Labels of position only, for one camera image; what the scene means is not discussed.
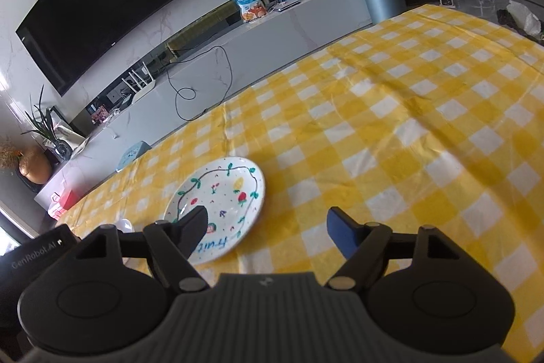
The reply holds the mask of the white fruit painted plate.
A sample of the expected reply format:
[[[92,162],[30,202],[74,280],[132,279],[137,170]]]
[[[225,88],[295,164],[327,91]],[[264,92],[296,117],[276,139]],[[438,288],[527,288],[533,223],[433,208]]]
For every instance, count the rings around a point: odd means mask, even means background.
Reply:
[[[233,250],[248,234],[264,206],[266,182],[250,159],[227,156],[207,163],[180,185],[163,218],[171,223],[194,207],[205,207],[205,236],[188,261],[200,265]]]

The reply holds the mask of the pink storage box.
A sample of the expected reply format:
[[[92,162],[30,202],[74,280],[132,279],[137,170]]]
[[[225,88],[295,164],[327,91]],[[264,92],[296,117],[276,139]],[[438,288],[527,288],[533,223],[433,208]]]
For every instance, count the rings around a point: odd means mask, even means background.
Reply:
[[[60,194],[53,193],[47,213],[52,219],[59,220],[78,201],[78,194],[72,190],[65,190]]]

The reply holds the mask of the light blue plastic stool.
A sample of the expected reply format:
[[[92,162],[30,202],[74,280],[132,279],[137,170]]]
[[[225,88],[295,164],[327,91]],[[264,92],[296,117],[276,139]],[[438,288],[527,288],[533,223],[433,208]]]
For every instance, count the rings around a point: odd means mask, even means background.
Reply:
[[[129,147],[121,156],[115,171],[121,172],[124,168],[130,165],[133,161],[143,156],[146,152],[151,150],[151,146],[145,141],[139,141],[132,147]]]

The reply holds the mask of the golden round vase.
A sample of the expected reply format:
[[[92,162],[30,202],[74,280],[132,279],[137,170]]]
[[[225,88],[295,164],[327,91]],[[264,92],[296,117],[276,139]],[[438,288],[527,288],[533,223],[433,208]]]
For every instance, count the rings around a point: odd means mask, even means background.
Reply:
[[[52,166],[40,147],[28,147],[19,158],[19,172],[27,180],[44,185],[52,175]]]

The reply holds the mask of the green leafy plant in glass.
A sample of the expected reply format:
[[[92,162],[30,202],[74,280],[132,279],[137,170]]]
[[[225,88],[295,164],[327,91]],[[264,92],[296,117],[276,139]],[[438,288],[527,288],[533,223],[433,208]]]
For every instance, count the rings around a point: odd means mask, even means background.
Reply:
[[[32,125],[32,128],[25,132],[25,134],[38,134],[42,139],[48,141],[53,146],[53,151],[56,156],[62,161],[68,161],[73,155],[73,148],[69,143],[59,134],[56,134],[53,125],[52,111],[50,109],[44,109],[43,106],[43,89],[40,89],[40,96],[38,102],[34,104],[30,103],[30,112],[25,112],[26,118]]]

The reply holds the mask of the yellow checkered tablecloth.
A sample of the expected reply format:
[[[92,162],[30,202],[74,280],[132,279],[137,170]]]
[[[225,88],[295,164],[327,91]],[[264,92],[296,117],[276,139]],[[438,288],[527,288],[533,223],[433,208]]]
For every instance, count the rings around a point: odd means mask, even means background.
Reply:
[[[264,172],[261,215],[200,272],[312,271],[343,259],[330,207],[398,232],[433,225],[511,293],[505,349],[543,350],[543,48],[491,22],[423,6],[249,87],[185,125],[63,217],[75,235],[157,220],[180,184],[222,156]]]

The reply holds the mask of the white wifi router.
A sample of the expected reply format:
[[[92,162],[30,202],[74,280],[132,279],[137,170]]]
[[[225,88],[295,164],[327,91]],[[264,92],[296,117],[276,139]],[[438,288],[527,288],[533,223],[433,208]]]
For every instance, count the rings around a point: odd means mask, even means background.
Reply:
[[[156,79],[144,62],[138,68],[130,69],[122,81],[132,92],[133,103],[148,95],[156,86]]]

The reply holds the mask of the white tv cabinet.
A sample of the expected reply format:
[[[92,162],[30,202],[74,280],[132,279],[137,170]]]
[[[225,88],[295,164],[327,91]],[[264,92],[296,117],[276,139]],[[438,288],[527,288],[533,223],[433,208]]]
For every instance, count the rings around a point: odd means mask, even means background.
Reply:
[[[364,0],[304,0],[239,26],[170,66],[148,95],[102,125],[57,169],[35,202],[48,208],[62,187],[85,195],[114,174],[135,143],[158,143],[201,112],[371,22]]]

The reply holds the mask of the black television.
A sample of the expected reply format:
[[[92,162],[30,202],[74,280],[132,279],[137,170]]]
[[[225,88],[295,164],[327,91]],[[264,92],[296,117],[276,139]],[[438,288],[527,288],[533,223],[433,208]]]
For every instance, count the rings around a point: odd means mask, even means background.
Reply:
[[[60,94],[120,39],[172,0],[38,0],[17,35]]]

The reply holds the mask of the blue snack bag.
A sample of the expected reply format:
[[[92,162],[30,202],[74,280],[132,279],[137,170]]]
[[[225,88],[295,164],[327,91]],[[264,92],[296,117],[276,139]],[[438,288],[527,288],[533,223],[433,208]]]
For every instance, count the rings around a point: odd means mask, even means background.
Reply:
[[[267,14],[267,8],[263,0],[234,0],[240,9],[242,21],[252,22]]]

